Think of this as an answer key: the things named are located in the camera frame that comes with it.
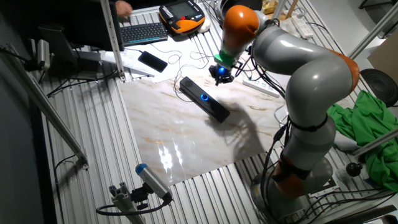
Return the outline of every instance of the smartphone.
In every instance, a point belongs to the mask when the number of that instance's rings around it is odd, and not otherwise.
[[[167,62],[146,51],[139,56],[138,61],[150,66],[158,72],[163,72],[163,70],[167,67]]]

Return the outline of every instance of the white marble surface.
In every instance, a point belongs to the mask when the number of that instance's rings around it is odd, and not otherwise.
[[[282,97],[244,86],[242,76],[215,86],[207,69],[186,68],[183,74],[231,112],[224,123],[177,98],[173,80],[121,85],[142,161],[165,183],[176,184],[269,149],[279,128],[274,110],[284,104]],[[284,86],[288,77],[277,76]],[[340,103],[352,106],[349,98]]]

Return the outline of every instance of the cardboard box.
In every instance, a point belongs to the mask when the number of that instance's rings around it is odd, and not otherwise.
[[[377,70],[389,75],[398,83],[398,31],[395,31],[368,57]]]

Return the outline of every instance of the power strip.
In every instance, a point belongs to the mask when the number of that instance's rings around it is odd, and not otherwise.
[[[292,22],[296,26],[298,32],[303,37],[307,39],[313,36],[311,28],[305,23],[304,19],[299,19],[297,16],[292,16]]]
[[[278,98],[280,96],[279,92],[273,89],[273,87],[266,84],[263,80],[259,79],[257,81],[249,80],[248,78],[243,78],[243,85],[271,95]]]

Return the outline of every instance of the black keyboard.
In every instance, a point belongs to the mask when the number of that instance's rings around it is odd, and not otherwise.
[[[161,22],[122,27],[124,46],[148,44],[167,40],[167,31]]]

